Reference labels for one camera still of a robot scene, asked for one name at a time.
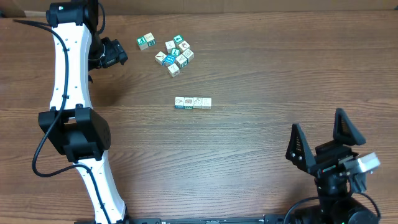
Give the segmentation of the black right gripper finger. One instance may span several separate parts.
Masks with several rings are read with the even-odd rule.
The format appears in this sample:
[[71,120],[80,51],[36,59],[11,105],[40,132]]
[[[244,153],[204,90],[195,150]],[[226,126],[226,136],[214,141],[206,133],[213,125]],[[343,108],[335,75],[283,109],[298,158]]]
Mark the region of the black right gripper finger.
[[309,174],[312,172],[313,166],[316,165],[315,157],[299,124],[292,125],[285,158],[300,170]]
[[365,137],[351,122],[342,108],[337,108],[335,111],[333,139],[348,146],[360,146],[366,143]]

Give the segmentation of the wooden block blue edge lowest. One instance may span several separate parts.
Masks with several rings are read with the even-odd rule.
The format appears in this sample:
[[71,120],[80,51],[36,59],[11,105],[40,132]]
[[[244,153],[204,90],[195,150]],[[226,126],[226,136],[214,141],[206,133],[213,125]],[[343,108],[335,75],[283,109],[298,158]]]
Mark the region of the wooden block blue edge lowest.
[[176,96],[175,97],[175,108],[176,109],[184,109],[185,108],[184,101],[185,101],[184,97]]

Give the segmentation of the wooden block green edge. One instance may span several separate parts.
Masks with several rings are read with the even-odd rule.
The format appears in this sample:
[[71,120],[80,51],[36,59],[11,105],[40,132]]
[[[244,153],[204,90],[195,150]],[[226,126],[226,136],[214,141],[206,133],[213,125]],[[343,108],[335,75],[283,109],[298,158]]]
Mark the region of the wooden block green edge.
[[192,97],[185,97],[183,105],[184,105],[184,108],[186,110],[192,110],[193,109],[193,98]]

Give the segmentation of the lone plain wooden block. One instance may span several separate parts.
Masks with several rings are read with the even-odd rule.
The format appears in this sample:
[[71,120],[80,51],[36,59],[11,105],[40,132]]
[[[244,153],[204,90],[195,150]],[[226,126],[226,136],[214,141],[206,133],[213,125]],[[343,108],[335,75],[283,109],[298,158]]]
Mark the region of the lone plain wooden block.
[[201,107],[203,109],[211,109],[212,106],[212,99],[211,98],[202,98]]

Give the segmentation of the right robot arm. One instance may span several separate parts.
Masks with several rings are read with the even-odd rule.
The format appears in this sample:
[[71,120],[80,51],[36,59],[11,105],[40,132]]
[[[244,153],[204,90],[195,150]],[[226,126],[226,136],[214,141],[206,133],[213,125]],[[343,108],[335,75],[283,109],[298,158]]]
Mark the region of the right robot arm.
[[370,210],[358,202],[353,194],[366,195],[366,176],[380,166],[375,153],[360,155],[353,146],[366,139],[351,122],[346,112],[335,111],[333,139],[311,150],[299,124],[292,125],[285,157],[298,169],[314,178],[318,205],[302,207],[311,201],[296,202],[284,216],[284,223],[379,223],[379,208]]

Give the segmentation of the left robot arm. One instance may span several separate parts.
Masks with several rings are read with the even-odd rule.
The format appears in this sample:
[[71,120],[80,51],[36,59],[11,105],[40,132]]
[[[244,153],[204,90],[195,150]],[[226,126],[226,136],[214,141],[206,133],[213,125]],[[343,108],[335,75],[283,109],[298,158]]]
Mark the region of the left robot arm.
[[55,44],[55,83],[49,110],[39,126],[59,154],[81,175],[95,210],[94,223],[128,223],[109,164],[111,133],[94,109],[89,84],[92,69],[109,68],[128,59],[118,40],[100,38],[104,8],[98,1],[52,3],[46,12]]

